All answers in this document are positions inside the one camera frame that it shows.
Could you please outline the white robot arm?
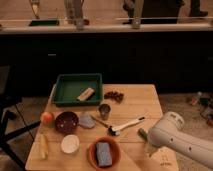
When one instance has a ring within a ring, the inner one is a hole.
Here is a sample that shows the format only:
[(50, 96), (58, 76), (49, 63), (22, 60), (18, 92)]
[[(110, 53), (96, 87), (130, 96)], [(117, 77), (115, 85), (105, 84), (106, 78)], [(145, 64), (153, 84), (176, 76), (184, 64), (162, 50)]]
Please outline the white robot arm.
[(213, 170), (213, 142), (183, 133), (184, 124), (178, 113), (165, 113), (148, 130), (148, 144), (157, 149), (170, 148)]

